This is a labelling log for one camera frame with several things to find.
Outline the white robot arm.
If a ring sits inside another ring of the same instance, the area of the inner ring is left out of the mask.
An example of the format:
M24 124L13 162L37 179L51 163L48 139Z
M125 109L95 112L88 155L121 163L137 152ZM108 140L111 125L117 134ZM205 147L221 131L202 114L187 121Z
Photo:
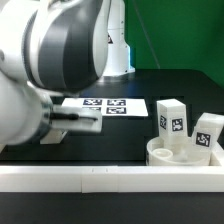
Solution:
M99 132L100 112L55 105L50 94L132 73L124 29L124 0L0 0L0 144Z

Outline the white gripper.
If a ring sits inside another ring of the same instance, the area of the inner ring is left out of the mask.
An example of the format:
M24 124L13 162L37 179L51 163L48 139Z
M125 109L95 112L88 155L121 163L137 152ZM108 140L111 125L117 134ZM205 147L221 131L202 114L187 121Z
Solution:
M54 105L50 113L53 129L74 132L99 133L102 129L102 114L100 111Z

